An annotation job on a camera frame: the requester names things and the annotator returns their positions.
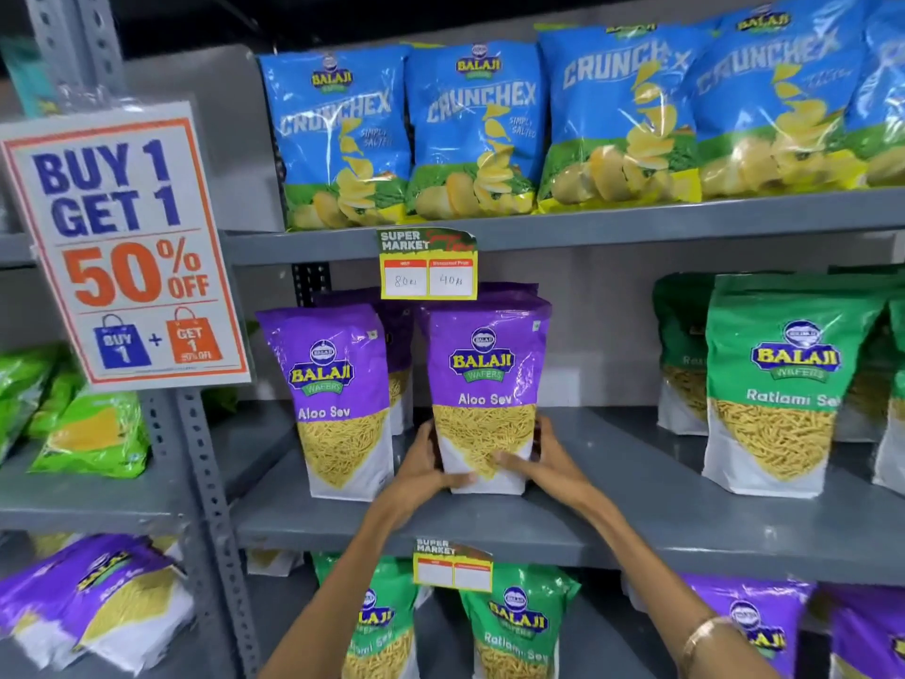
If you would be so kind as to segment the person's right hand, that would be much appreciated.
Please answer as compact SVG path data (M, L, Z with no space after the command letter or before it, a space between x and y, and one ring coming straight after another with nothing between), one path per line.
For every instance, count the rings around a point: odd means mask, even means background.
M587 479L572 460L555 433L550 420L537 419L539 456L537 476L532 480L550 497L580 514L588 522L599 522L611 515L615 505Z

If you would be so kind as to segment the person's left hand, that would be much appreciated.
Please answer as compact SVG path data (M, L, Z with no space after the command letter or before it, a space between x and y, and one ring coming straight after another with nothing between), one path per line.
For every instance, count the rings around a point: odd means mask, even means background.
M401 528L418 508L436 495L437 492L430 491L431 472L445 472L433 420L421 424L395 479L372 506L381 527L389 531Z

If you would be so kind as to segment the purple snack packet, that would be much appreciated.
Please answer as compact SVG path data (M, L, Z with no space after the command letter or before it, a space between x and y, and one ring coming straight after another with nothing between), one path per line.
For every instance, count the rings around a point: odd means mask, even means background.
M495 454L531 454L551 314L550 302L523 291L421 308L441 460L448 473L476 476L458 493L525 492Z
M140 676L196 612L179 561L139 536L70 536L0 577L0 640L40 670L92 655Z
M335 290L313 297L316 307L369 304L377 313L387 341L387 370L392 435L413 427L413 308L403 300L384 300L379 287Z
M479 282L476 299L421 300L413 309L413 318L415 324L424 330L428 313L432 309L473 307L482 300L501 297L520 298L524 295L537 297L538 289L537 282Z
M829 584L829 679L905 679L905 587Z
M748 641L786 679L792 679L798 628L815 582L755 580L683 574L684 581L719 616L729 617Z
M393 479L386 334L368 304L256 318L291 393L311 496L372 502Z

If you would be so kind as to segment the person's right forearm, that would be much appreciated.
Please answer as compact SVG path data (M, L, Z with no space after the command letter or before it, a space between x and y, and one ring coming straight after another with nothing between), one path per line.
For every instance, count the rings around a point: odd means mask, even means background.
M717 613L648 546L616 505L611 515L589 523L616 556L677 665L692 631ZM690 679L781 678L742 633L718 627L697 646Z

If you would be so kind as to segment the person's left forearm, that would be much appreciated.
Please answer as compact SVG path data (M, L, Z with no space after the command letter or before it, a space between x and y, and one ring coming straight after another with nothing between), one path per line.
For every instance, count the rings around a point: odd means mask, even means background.
M336 565L280 640L257 679L340 679L357 616L390 534L412 515L377 501Z

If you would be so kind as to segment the yellow price tag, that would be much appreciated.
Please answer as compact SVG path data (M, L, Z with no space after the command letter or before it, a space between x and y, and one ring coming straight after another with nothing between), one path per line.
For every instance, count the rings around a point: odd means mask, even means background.
M492 554L446 539L417 538L413 549L413 581L434 588L492 592Z
M475 300L478 243L474 235L436 226L377 232L383 300Z

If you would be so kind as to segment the grey metal shelf rack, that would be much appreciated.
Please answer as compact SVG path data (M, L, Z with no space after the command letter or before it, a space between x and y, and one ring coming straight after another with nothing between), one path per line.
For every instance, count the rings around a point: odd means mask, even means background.
M248 12L230 40L254 50L271 33L277 47L314 41L527 40L537 20L697 21L756 0L227 0ZM260 78L251 55L226 40L232 21L202 12L212 1L112 0L125 39L130 87L161 99L203 98L201 126L213 139L211 181L227 221L277 228L277 173ZM481 278L538 282L552 302L552 355L541 385L541 406L567 450L594 484L676 570L710 574L790 575L867 584L905 583L905 499L869 484L869 450L843 446L831 460L827 487L814 500L734 496L702 478L704 441L672 436L656 426L658 339L650 307L653 281L674 271L811 270L829 264L899 261L905 248L905 188L882 188L747 202L594 213L600 221L479 223L479 248L493 250ZM0 232L0 302L34 328L15 326L4 338L19 347L42 328L57 328L51 298L27 285L39 272L30 243L10 211ZM334 286L376 277L374 239L365 232L338 239L277 240L266 233L227 236L230 268L242 308L285 304L292 294L289 260L327 263ZM289 451L288 402L240 404L234 419L214 425L214 455L232 506L229 536L247 546L334 546L351 536L363 508L325 507L302 495L303 471ZM22 451L0 476L0 525L12 529L104 526L115 531L169 533L177 519L163 465L156 460L136 480L32 477ZM534 554L561 567L613 569L615 560L590 528L534 488L506 505L503 498L439 496L395 537L404 551L415 535L472 538L500 547L503 556ZM628 602L588 602L569 612L565 676L590 677L600 665L628 677L665 679L671 663L650 625Z

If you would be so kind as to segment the white snack packet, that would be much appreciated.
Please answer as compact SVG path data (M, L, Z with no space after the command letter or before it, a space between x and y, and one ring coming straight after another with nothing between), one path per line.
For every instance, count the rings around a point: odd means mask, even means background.
M246 571L255 577L288 578L304 562L304 554L294 550L247 548Z

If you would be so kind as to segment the gold bangle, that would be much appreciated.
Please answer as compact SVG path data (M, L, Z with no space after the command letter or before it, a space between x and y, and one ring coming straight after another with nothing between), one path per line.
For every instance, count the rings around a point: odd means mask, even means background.
M684 643L681 657L676 665L678 679L691 679L691 668L696 657L697 646L709 638L718 627L726 627L742 633L741 627L729 616L712 616L702 622Z

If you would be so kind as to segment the blue chips packet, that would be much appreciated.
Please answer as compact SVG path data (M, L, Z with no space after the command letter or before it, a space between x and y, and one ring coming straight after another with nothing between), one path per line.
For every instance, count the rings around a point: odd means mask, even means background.
M905 186L905 0L879 0L864 24L864 66L846 111L846 146L869 187Z
M701 202L688 75L712 35L674 23L539 31L550 115L539 213Z
M412 173L410 49L260 55L289 231L397 225Z
M544 165L548 82L537 43L413 45L406 211L416 221L529 215Z
M846 143L869 0L776 0L718 18L689 73L704 200L862 189Z

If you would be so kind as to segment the light green snack packet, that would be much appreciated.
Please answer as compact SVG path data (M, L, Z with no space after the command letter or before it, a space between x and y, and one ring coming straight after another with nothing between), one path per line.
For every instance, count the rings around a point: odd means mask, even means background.
M25 428L25 437L29 440L45 439L84 385L85 379L79 366L70 359L63 359L51 375L39 408Z
M60 343L0 352L0 466L39 408L61 353Z
M138 394L86 387L53 425L28 472L134 479L145 471L148 456Z

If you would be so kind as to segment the white orange promotion sign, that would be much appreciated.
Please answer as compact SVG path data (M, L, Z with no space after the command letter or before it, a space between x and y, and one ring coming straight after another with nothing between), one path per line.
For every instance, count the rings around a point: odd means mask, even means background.
M94 390L253 381L189 102L0 123L0 157Z

